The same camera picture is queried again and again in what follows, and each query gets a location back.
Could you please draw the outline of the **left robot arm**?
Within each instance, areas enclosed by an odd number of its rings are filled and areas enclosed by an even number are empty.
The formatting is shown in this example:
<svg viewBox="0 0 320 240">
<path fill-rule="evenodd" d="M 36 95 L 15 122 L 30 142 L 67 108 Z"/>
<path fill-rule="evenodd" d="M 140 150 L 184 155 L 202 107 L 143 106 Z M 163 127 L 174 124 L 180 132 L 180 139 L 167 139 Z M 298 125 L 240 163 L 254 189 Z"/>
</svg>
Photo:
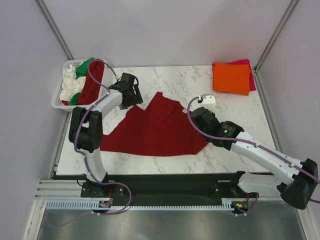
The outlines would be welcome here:
<svg viewBox="0 0 320 240">
<path fill-rule="evenodd" d="M 112 84 L 106 94 L 91 106 L 75 107 L 71 114 L 68 139 L 76 153 L 84 160 L 86 178 L 94 182 L 92 191 L 99 197 L 110 191 L 107 171 L 103 166 L 100 146 L 103 141 L 103 119 L 116 107 L 121 110 L 143 103 L 136 76 L 123 73 L 120 80 Z"/>
</svg>

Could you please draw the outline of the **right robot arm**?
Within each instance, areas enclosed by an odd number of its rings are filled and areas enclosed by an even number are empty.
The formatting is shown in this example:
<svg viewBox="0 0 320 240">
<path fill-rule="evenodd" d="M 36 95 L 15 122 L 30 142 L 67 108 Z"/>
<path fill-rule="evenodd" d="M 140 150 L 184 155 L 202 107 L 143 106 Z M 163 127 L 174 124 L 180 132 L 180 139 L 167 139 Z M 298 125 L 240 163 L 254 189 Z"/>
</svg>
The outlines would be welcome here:
<svg viewBox="0 0 320 240">
<path fill-rule="evenodd" d="M 315 161 L 289 157 L 255 140 L 241 126 L 231 121 L 219 122 L 215 114 L 204 107 L 188 111 L 187 117 L 206 142 L 242 155 L 271 173 L 263 175 L 237 171 L 229 184 L 233 196 L 240 197 L 244 193 L 280 196 L 299 210 L 304 210 L 312 201 L 312 195 L 320 183 Z"/>
</svg>

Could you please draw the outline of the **dark red t-shirt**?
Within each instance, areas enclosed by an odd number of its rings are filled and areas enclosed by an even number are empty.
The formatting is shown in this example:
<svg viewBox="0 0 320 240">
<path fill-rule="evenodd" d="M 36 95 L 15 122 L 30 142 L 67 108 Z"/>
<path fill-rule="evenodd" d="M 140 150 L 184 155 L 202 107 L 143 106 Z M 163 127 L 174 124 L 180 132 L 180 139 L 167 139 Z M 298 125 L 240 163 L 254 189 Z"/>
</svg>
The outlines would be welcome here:
<svg viewBox="0 0 320 240">
<path fill-rule="evenodd" d="M 157 92 L 146 109 L 134 106 L 103 136 L 100 150 L 151 157 L 197 155 L 207 146 L 192 127 L 185 108 Z"/>
</svg>

